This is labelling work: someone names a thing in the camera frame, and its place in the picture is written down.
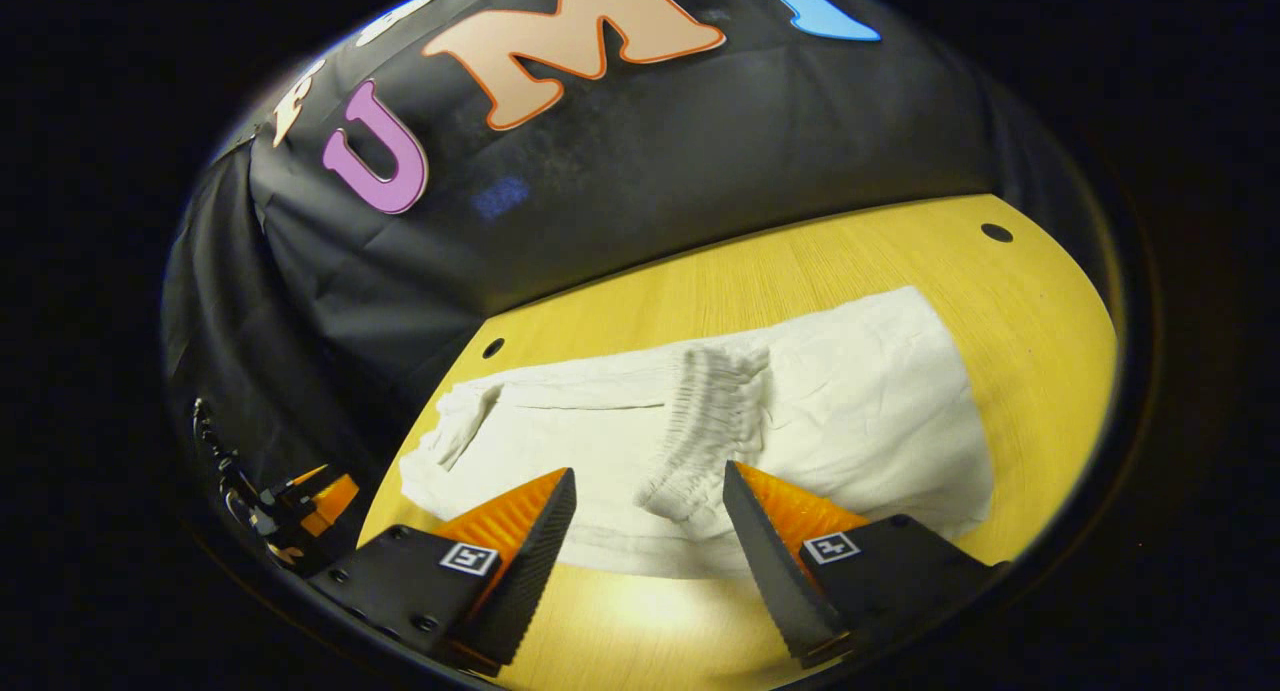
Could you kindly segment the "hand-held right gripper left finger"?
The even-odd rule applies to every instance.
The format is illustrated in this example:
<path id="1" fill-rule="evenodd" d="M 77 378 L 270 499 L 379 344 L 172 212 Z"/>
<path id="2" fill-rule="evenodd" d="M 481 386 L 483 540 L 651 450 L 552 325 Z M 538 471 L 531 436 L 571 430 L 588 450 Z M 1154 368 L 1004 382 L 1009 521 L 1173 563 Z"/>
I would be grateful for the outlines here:
<path id="1" fill-rule="evenodd" d="M 575 472 L 554 470 L 430 532 L 394 523 L 308 584 L 407 653 L 495 677 L 532 623 L 576 507 Z"/>

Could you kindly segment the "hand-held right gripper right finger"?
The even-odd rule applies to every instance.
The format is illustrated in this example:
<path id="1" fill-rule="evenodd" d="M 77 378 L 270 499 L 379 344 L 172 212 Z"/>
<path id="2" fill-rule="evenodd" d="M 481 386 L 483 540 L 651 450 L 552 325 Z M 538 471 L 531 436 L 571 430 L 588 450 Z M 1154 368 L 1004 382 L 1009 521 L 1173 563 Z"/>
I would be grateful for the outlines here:
<path id="1" fill-rule="evenodd" d="M 911 514 L 870 521 L 739 459 L 724 465 L 722 498 L 765 608 L 804 668 L 904 645 L 1007 569 Z"/>

